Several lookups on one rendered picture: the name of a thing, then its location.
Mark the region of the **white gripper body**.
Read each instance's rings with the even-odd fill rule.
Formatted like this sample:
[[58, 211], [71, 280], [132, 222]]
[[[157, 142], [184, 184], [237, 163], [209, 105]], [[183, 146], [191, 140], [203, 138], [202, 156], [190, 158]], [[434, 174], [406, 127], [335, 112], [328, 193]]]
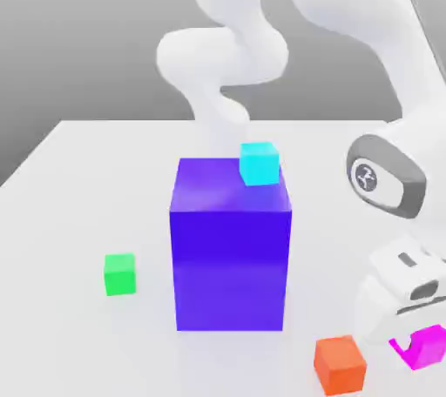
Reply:
[[361, 282], [354, 307], [354, 339], [360, 347], [408, 339], [438, 324], [446, 326], [446, 295], [410, 304], [399, 300], [372, 274]]

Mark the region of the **small magenta cube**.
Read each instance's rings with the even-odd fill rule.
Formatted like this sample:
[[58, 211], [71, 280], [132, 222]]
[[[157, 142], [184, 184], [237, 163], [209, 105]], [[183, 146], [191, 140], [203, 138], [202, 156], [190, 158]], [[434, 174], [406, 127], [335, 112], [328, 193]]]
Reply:
[[409, 347], [405, 350], [396, 339], [389, 340], [389, 344], [411, 370], [423, 369], [443, 361], [446, 354], [446, 328], [433, 325], [413, 332]]

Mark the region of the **small orange cube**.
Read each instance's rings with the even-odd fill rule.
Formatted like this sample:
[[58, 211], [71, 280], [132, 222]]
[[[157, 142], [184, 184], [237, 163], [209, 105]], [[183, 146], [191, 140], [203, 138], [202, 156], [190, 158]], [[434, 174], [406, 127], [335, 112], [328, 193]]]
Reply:
[[363, 389], [367, 362], [351, 335], [317, 340], [314, 370], [326, 396]]

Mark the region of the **small cyan cube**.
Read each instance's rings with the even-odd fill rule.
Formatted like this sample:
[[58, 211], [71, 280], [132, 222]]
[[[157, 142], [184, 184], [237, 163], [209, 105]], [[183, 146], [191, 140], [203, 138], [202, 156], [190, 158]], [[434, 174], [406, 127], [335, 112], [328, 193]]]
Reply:
[[242, 143], [239, 170], [246, 186], [278, 184], [279, 152], [269, 141]]

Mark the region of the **small green cube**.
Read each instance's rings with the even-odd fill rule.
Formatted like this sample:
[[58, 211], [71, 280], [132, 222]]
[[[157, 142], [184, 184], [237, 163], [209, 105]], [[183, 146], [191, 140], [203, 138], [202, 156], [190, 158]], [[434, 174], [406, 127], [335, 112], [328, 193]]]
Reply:
[[134, 294], [137, 291], [135, 255], [133, 253], [106, 254], [104, 281], [107, 296]]

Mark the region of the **large purple box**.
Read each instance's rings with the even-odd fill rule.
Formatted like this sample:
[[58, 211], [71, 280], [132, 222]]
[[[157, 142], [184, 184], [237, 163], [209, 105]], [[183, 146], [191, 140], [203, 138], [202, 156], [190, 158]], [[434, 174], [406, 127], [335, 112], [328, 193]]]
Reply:
[[181, 158], [169, 209], [176, 327], [282, 330], [292, 206], [247, 186], [236, 158]]

